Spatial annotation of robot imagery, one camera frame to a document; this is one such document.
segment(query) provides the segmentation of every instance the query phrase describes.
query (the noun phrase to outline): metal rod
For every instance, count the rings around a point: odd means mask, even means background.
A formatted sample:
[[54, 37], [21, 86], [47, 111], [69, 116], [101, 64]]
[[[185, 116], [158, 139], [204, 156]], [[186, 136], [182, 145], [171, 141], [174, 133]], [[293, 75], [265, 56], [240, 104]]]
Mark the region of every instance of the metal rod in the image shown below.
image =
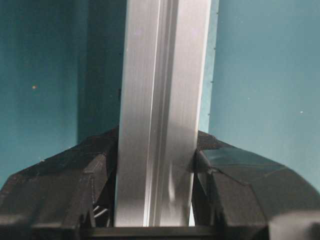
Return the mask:
[[210, 0], [128, 0], [115, 226], [187, 226]]

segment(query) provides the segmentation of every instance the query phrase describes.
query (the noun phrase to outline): teal wall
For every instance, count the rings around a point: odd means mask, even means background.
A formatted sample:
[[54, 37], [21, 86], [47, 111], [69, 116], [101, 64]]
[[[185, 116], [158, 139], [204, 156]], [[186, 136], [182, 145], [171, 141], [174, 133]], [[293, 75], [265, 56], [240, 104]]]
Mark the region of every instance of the teal wall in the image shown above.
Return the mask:
[[[319, 1], [212, 2], [199, 128], [320, 190]], [[125, 15], [126, 0], [0, 0], [0, 186], [118, 124]]]
[[118, 124], [125, 16], [125, 0], [0, 0], [0, 187]]
[[209, 131], [320, 190], [320, 1], [222, 0]]

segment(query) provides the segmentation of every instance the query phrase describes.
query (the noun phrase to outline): teal background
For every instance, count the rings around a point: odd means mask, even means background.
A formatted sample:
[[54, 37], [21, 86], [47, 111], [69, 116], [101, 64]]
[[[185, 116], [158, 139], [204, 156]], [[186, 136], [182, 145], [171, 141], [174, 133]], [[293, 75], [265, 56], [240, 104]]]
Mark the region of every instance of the teal background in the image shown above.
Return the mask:
[[320, 190], [320, 1], [221, 0], [209, 131]]
[[125, 17], [125, 0], [0, 0], [0, 187], [118, 124]]
[[[200, 129], [320, 190], [320, 2], [212, 2]], [[0, 0], [0, 186], [118, 124], [125, 17], [125, 0]]]

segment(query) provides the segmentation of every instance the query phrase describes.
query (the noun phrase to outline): metal bar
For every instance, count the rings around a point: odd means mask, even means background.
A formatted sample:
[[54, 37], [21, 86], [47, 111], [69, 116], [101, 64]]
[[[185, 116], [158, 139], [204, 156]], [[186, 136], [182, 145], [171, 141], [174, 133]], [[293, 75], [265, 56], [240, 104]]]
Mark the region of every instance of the metal bar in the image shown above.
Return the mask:
[[96, 227], [81, 231], [83, 238], [124, 237], [212, 237], [217, 232], [213, 226], [195, 227]]
[[210, 0], [128, 0], [115, 226], [187, 226]]

